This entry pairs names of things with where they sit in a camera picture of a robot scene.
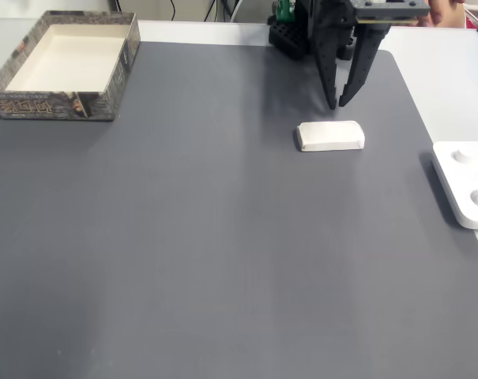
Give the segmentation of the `person's hand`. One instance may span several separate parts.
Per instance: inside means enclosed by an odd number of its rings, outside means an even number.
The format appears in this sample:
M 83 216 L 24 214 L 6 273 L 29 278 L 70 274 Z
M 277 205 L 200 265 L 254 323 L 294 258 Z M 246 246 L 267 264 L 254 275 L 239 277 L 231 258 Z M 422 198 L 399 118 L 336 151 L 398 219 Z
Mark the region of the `person's hand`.
M 429 0 L 427 23 L 439 28 L 465 28 L 465 0 Z

